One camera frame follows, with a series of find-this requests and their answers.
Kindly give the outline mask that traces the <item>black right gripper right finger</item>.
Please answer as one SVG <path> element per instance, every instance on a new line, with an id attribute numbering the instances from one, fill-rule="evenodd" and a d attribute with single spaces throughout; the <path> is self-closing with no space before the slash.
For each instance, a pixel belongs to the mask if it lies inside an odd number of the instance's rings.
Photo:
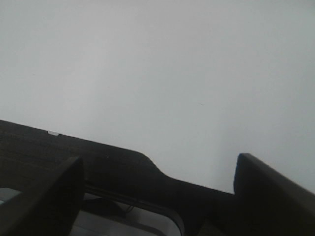
<path id="1" fill-rule="evenodd" d="M 233 187 L 245 236 L 315 234 L 315 195 L 255 156 L 239 154 Z"/>

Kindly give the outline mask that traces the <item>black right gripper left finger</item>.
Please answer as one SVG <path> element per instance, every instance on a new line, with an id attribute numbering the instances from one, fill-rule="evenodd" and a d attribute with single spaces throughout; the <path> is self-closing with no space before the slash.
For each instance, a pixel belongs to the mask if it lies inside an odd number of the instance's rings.
<path id="1" fill-rule="evenodd" d="M 71 157 L 0 206 L 2 236 L 67 236 L 85 193 L 84 167 Z"/>

